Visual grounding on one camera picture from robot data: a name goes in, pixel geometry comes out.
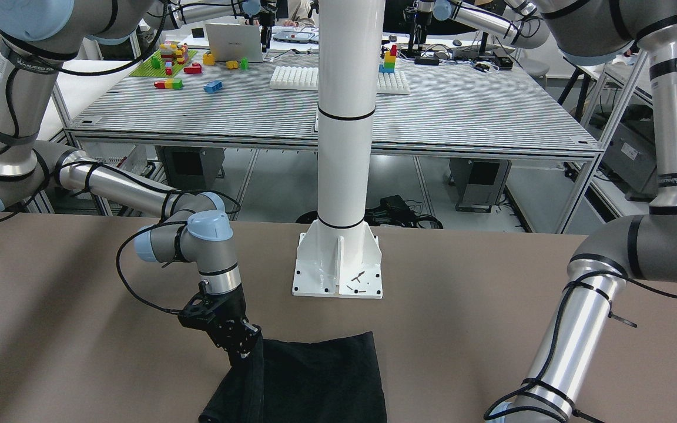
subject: black towel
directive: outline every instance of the black towel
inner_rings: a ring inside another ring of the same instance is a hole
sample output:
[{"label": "black towel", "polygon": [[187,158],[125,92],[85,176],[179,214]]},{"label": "black towel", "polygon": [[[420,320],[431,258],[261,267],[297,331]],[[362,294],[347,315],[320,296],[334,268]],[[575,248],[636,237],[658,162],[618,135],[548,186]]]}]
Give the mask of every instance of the black towel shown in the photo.
[{"label": "black towel", "polygon": [[200,423],[386,423],[373,333],[322,343],[260,338]]}]

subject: chair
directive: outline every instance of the chair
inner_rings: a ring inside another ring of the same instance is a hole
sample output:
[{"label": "chair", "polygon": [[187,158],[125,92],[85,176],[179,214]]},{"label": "chair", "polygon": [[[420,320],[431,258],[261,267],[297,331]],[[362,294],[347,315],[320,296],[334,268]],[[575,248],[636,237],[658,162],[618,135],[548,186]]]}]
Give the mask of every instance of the chair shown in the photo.
[{"label": "chair", "polygon": [[527,52],[522,51],[518,58],[519,64],[530,77],[542,79],[542,88],[548,88],[548,72],[550,72],[550,65],[545,62],[530,59]]}]

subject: green lego brick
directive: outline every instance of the green lego brick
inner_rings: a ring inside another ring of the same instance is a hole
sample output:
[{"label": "green lego brick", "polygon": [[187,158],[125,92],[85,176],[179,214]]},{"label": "green lego brick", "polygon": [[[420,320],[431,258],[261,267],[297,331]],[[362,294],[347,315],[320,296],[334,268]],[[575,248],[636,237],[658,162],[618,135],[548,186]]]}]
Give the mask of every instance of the green lego brick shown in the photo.
[{"label": "green lego brick", "polygon": [[189,66],[193,57],[197,54],[197,50],[190,50],[187,52],[187,54],[190,57],[190,60],[186,62],[184,65],[173,65],[172,66],[172,74],[167,75],[166,74],[166,67],[161,66],[159,69],[154,69],[153,67],[153,59],[158,59],[161,64],[163,64],[163,60],[161,60],[161,51],[156,51],[156,53],[153,53],[153,56],[151,56],[148,60],[145,60],[142,62],[140,65],[138,65],[137,69],[133,70],[129,76],[137,76],[137,77],[142,77],[142,78],[161,78],[161,79],[166,79],[169,77],[175,77],[179,72],[182,71],[182,69],[185,68],[185,66]]}]

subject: laptop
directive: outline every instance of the laptop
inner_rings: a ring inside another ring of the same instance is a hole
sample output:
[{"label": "laptop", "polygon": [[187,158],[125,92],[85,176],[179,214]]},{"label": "laptop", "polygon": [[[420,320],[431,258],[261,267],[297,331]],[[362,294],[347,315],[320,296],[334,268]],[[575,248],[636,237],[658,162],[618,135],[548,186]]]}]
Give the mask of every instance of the laptop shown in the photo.
[{"label": "laptop", "polygon": [[208,23],[205,25],[210,53],[217,61],[247,60],[263,62],[263,48],[260,44],[260,27],[230,23]]}]

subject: yellow lego brick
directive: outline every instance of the yellow lego brick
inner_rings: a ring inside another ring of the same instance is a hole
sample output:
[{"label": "yellow lego brick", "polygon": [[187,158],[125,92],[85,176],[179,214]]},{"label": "yellow lego brick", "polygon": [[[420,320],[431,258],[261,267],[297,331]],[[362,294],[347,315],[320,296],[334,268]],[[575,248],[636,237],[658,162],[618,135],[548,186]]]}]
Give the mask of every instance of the yellow lego brick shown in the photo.
[{"label": "yellow lego brick", "polygon": [[216,58],[212,53],[205,53],[202,55],[202,64],[206,66],[212,66],[216,64]]}]

